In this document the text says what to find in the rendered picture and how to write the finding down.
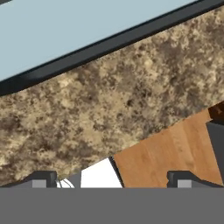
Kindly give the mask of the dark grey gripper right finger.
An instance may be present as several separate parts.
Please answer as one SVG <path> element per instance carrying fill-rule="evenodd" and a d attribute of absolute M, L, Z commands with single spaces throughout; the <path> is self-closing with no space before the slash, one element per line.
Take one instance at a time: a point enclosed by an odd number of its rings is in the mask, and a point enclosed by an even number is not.
<path fill-rule="evenodd" d="M 168 188 L 195 188 L 195 187 L 215 187 L 223 188 L 213 182 L 198 178 L 190 171 L 168 171 L 166 175 Z"/>

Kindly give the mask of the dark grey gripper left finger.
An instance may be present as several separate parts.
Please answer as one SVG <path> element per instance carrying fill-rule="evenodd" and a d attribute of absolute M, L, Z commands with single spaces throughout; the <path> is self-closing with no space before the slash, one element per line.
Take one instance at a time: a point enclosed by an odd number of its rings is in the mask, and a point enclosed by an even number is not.
<path fill-rule="evenodd" d="M 56 180 L 56 171 L 34 171 L 24 179 L 6 184 L 3 188 L 56 188 Z"/>

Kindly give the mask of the dark grey cabinet panel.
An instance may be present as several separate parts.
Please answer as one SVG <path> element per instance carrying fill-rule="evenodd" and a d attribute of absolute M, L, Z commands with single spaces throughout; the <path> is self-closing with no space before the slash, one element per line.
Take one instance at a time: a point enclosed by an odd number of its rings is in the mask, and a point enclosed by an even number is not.
<path fill-rule="evenodd" d="M 206 123 L 206 128 L 220 170 L 221 179 L 224 183 L 224 122 L 212 120 Z"/>

